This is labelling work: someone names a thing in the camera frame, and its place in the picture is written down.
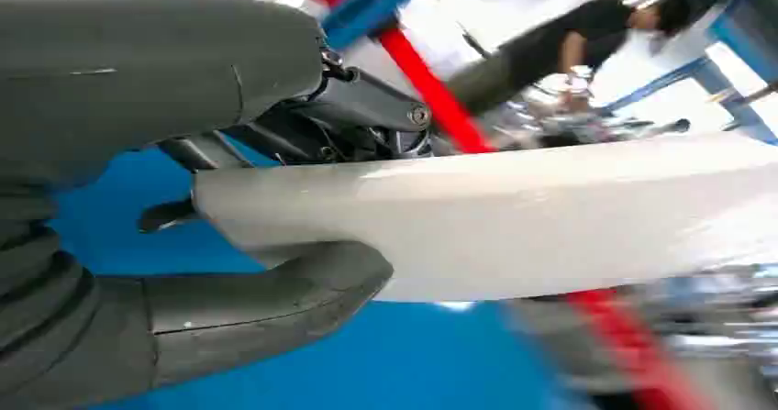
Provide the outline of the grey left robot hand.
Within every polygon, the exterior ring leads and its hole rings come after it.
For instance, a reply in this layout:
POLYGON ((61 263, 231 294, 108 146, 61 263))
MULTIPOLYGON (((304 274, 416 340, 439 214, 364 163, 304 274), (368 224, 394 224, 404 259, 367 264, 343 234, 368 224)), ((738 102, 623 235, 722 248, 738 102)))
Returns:
POLYGON ((359 241, 275 245, 249 273, 96 275, 57 194, 158 145, 192 172, 397 159, 413 100, 343 67, 317 21, 253 0, 1 0, 1 406, 75 409, 298 349, 392 265, 359 241))

